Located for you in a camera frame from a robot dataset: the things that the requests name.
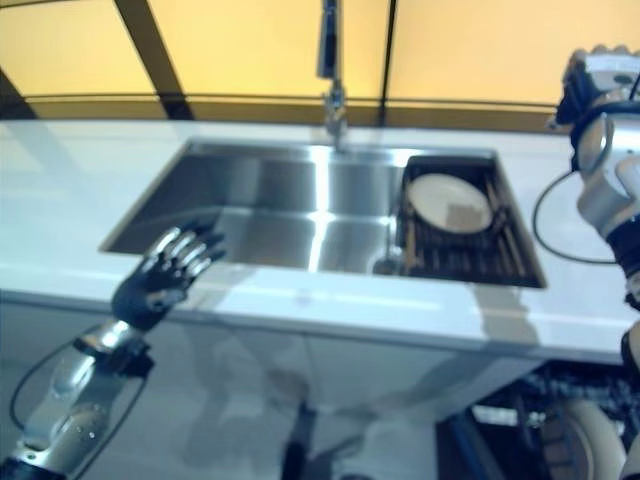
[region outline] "kitchen sink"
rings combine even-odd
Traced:
[[[495,160],[482,149],[229,145],[193,139],[104,242],[141,253],[165,229],[215,219],[230,262],[390,273],[409,159]]]

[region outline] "black cable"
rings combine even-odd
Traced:
[[[640,87],[640,73],[638,73],[638,76],[636,77],[636,81],[633,84],[633,87],[631,87],[631,94],[629,95],[629,100],[633,100],[636,96],[636,93],[638,93],[638,87]]]
[[[91,333],[97,330],[98,328],[100,328],[100,326],[101,324],[96,324],[93,327],[90,327],[84,332],[82,332],[81,335],[86,335],[87,333]],[[70,347],[72,344],[73,344],[73,340],[65,342],[59,347],[55,348],[50,353],[46,354],[44,357],[38,360],[31,368],[29,368],[29,370],[27,370],[27,372],[22,376],[22,378],[16,385],[16,388],[13,390],[13,393],[11,394],[11,400],[9,401],[9,418],[11,419],[11,422],[20,430],[24,429],[24,423],[20,421],[20,419],[16,415],[16,404],[18,403],[18,397],[20,396],[20,392],[24,388],[25,384],[29,381],[29,379],[38,370],[40,370],[45,363],[47,363],[53,357],[55,357],[56,355],[64,351],[66,348]]]
[[[535,205],[533,207],[533,215],[531,217],[531,223],[532,223],[532,228],[533,228],[533,236],[535,237],[535,239],[538,241],[538,243],[546,251],[548,251],[549,253],[551,253],[551,254],[553,254],[553,255],[555,255],[557,257],[563,258],[565,260],[569,260],[569,261],[572,261],[572,262],[578,262],[578,263],[586,263],[588,265],[617,265],[617,263],[615,261],[613,261],[613,260],[599,260],[599,259],[592,259],[592,258],[576,257],[574,255],[570,255],[568,253],[561,252],[560,250],[557,250],[554,247],[552,247],[551,245],[549,245],[540,236],[540,232],[538,230],[538,214],[540,212],[540,206],[542,205],[543,200],[551,192],[551,190],[553,190],[558,184],[560,184],[563,181],[565,181],[567,178],[569,178],[574,173],[575,173],[575,171],[568,171],[566,173],[563,173],[558,178],[553,180],[549,185],[547,185],[547,187],[538,196],[538,199],[536,200],[536,203],[535,203]]]
[[[82,467],[82,469],[74,477],[74,480],[80,480],[87,473],[87,471],[92,467],[92,465],[95,463],[98,457],[102,454],[104,449],[107,448],[111,440],[113,440],[113,438],[116,436],[116,434],[118,433],[118,431],[120,430],[124,422],[127,420],[127,418],[129,418],[129,415],[131,414],[134,407],[138,403],[138,400],[140,400],[140,397],[142,396],[142,393],[144,392],[144,389],[147,386],[147,380],[148,380],[148,377],[142,377],[140,381],[140,385],[138,385],[138,390],[136,390],[136,393],[131,398],[131,401],[129,402],[129,405],[127,405],[127,408],[125,409],[125,411],[122,412],[120,419],[113,426],[113,429],[111,429],[111,432],[109,432],[109,435],[107,435],[107,437],[104,439],[104,442],[102,442],[102,444],[96,449],[92,457],[87,461],[87,463]]]

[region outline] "robot finger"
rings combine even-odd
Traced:
[[[222,257],[226,252],[224,250],[209,249],[198,255],[186,268],[185,277],[193,282],[202,273],[211,266],[211,264]]]
[[[149,247],[147,250],[147,257],[157,257],[160,255],[174,240],[176,240],[182,230],[180,227],[172,227],[169,230],[165,231],[158,239]]]
[[[177,266],[179,268],[187,268],[196,257],[203,254],[207,249],[211,249],[211,247],[219,244],[223,239],[224,235],[213,232],[201,236],[198,241],[193,241],[181,251],[178,255]]]

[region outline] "faucet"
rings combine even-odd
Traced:
[[[323,95],[325,127],[333,137],[333,146],[341,149],[347,129],[346,92],[342,86],[340,0],[322,0],[322,26],[318,52],[318,77],[330,78],[331,88]]]

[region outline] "stainless steel sink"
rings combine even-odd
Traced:
[[[398,197],[404,167],[414,155],[495,158],[490,150],[354,147],[336,152],[323,145],[194,139],[102,248],[140,253],[172,225],[217,218],[227,236],[229,261],[372,273],[397,251]]]

